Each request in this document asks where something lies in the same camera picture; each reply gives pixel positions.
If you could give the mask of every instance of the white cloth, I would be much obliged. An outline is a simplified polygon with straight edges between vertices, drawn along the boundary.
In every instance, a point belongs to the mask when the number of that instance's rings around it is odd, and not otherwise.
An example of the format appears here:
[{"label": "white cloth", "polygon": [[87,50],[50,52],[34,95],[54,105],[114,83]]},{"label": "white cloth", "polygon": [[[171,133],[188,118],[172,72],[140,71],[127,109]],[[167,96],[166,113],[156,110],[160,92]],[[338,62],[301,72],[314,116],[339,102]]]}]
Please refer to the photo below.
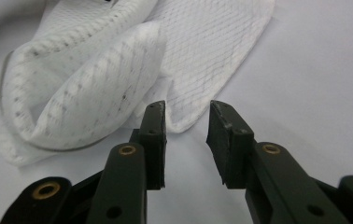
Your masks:
[{"label": "white cloth", "polygon": [[245,59],[273,7],[273,0],[60,1],[0,79],[2,155],[24,165],[86,147],[123,123],[139,126],[145,106],[161,99],[167,130],[185,131]]}]

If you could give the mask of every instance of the white fabric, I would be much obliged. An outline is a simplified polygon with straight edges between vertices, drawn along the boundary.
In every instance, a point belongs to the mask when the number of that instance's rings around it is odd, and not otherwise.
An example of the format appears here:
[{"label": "white fabric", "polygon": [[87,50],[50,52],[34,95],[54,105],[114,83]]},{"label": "white fabric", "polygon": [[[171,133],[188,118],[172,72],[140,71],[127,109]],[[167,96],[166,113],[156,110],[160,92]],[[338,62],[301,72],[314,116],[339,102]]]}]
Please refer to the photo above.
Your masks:
[{"label": "white fabric", "polygon": [[86,147],[123,123],[139,126],[145,106],[161,99],[167,130],[185,131],[247,56],[274,7],[273,0],[156,3],[60,1],[0,79],[7,161],[24,165]]}]

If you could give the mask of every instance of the white table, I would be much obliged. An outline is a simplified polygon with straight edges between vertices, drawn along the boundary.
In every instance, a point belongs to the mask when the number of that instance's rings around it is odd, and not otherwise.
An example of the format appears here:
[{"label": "white table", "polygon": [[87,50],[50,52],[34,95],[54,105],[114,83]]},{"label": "white table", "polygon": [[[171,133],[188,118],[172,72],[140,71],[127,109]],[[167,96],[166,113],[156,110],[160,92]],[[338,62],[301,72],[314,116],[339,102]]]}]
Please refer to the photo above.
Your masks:
[{"label": "white table", "polygon": [[[0,69],[34,34],[41,13],[0,0]],[[278,0],[256,47],[217,100],[233,105],[258,141],[286,147],[307,173],[337,186],[353,175],[353,1]],[[205,144],[208,111],[188,131],[168,134],[165,183],[148,193],[148,223],[252,223],[243,190],[221,185]],[[20,192],[51,175],[73,184],[103,169],[118,130],[87,150],[22,168],[0,156],[0,218]]]}]

